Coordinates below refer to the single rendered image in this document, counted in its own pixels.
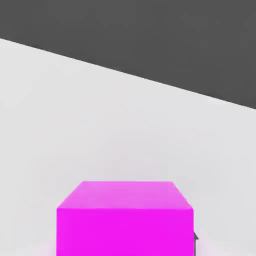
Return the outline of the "small magenta cube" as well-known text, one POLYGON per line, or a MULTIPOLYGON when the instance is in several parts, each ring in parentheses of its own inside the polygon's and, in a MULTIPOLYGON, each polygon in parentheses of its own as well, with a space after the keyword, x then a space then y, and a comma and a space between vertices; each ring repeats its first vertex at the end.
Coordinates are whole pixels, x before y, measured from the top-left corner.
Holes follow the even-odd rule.
POLYGON ((56 256, 195 256, 194 210, 171 181, 83 181, 56 209, 56 256))

